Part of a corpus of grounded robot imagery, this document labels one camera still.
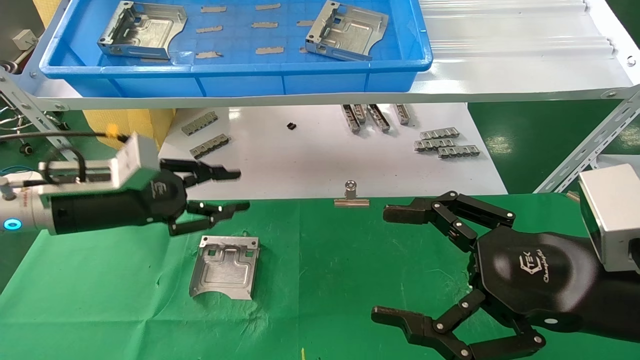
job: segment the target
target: metal shelf frame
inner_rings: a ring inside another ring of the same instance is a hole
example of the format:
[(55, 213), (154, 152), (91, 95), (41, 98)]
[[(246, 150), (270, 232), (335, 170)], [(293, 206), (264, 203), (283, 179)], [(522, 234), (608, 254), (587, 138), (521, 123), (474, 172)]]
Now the metal shelf frame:
[[(69, 2), (62, 0), (22, 75), (0, 70), (0, 92), (40, 131), (55, 129), (42, 116), (51, 110), (621, 100), (535, 191), (561, 192), (640, 109), (640, 49), (605, 0), (420, 0), (435, 61), (406, 93), (142, 99), (82, 97), (40, 72)], [(64, 138), (49, 140), (68, 145)]]

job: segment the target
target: blue plastic tray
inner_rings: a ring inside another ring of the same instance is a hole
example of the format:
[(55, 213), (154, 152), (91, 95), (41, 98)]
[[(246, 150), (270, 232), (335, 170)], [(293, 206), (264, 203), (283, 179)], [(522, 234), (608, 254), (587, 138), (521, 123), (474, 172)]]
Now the blue plastic tray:
[[(72, 0), (40, 63), (52, 79), (64, 79), (85, 97), (231, 97), (334, 92), (405, 92), (433, 55), (418, 0), (343, 2), (389, 15), (373, 61), (340, 61), (301, 53), (324, 0), (151, 0), (179, 4), (188, 20), (169, 46), (171, 60), (158, 63), (106, 56), (96, 41), (118, 0)], [(280, 3), (257, 11), (257, 4)], [(202, 6), (227, 6), (201, 13)], [(277, 28), (252, 28), (253, 22), (278, 22)], [(222, 31), (196, 29), (222, 25)], [(258, 47), (283, 46), (284, 53), (255, 54)], [(217, 51), (219, 58), (196, 59)]]

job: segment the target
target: green mat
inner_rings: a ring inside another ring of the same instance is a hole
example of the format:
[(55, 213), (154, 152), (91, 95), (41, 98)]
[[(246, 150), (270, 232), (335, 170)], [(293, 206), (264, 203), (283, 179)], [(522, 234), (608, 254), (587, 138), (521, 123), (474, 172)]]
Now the green mat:
[[(302, 348), (305, 360), (439, 359), (369, 318), (375, 305), (439, 316), (468, 291), (467, 255), (432, 226), (382, 221), (385, 204), (410, 200), (374, 199), (369, 209), (254, 201), (203, 233), (260, 238), (253, 301), (189, 297), (203, 234), (169, 238), (162, 225), (41, 234), (0, 295), (0, 359), (285, 360)], [(515, 212), (520, 231), (586, 235), (562, 195), (483, 200)], [(636, 358), (639, 349), (541, 332), (548, 345), (535, 359)], [(470, 343), (512, 332), (480, 311), (456, 334)]]

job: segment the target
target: yellow sponge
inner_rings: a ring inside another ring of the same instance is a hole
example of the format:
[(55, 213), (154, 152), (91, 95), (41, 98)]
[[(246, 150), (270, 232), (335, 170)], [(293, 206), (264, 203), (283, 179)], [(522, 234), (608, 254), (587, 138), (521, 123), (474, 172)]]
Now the yellow sponge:
[[(60, 0), (33, 0), (45, 26), (48, 26), (56, 12)], [(153, 138), (158, 149), (166, 138), (173, 121), (175, 109), (144, 110), (85, 110), (89, 126), (96, 132), (108, 132), (110, 124), (116, 126), (118, 133), (129, 135), (136, 132)], [(101, 142), (119, 149), (122, 144), (111, 138), (98, 138)]]

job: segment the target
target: robotic arm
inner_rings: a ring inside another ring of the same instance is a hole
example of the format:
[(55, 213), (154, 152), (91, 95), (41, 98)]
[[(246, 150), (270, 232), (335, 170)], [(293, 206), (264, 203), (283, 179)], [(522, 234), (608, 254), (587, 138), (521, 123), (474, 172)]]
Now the robotic arm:
[[(164, 222), (176, 236), (210, 229), (249, 208), (248, 202), (211, 206), (187, 201), (187, 188), (237, 179), (240, 171), (199, 161), (158, 162), (157, 155), (152, 139), (133, 134), (111, 160), (41, 163), (48, 181), (0, 177), (0, 233), (38, 229), (69, 234)], [(178, 224), (185, 211), (203, 218)]]
[[(602, 211), (603, 204), (615, 196), (612, 188), (618, 193), (640, 190), (640, 181), (629, 169), (616, 174), (617, 178), (611, 177), (613, 170), (592, 171), (601, 171), (599, 176), (608, 178), (607, 188), (598, 187), (590, 176), (581, 176), (583, 217), (588, 227), (589, 219), (597, 219), (591, 224), (591, 239), (556, 233), (520, 233), (512, 229), (516, 218), (512, 211), (456, 192), (436, 199), (416, 198), (409, 206), (387, 206), (383, 213), (387, 222), (432, 223), (460, 250), (470, 252), (467, 270), (472, 291), (438, 318), (376, 306), (371, 311), (372, 320), (401, 328), (409, 343), (431, 347), (445, 359), (504, 360), (530, 356), (546, 344), (544, 336), (533, 326), (640, 342), (637, 326), (640, 275), (630, 271), (637, 270), (632, 260), (634, 235), (629, 233), (633, 229), (620, 221), (614, 222)], [(611, 184), (632, 177), (636, 181), (625, 184), (631, 188), (615, 190)], [(637, 212), (633, 215), (630, 219), (637, 222)], [(478, 238), (461, 218), (491, 230)], [(614, 226), (625, 228), (627, 234), (615, 233), (617, 237), (612, 237)], [(624, 270), (607, 271), (601, 263), (605, 256), (611, 259), (614, 254), (604, 255), (597, 250), (607, 249), (606, 243), (612, 239), (616, 243), (610, 245), (615, 246), (625, 240), (624, 253), (615, 254), (623, 262), (617, 268)], [(512, 328), (515, 335), (471, 345), (460, 341), (453, 331), (478, 309)]]

